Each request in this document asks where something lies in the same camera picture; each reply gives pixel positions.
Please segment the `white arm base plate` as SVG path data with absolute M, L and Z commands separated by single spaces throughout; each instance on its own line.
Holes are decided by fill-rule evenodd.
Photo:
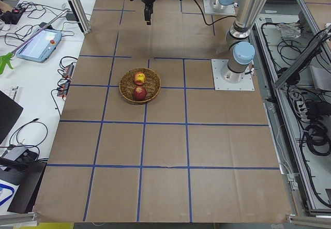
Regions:
M 215 90 L 222 91 L 254 91 L 251 74 L 234 73 L 228 68 L 228 59 L 212 59 L 212 71 Z

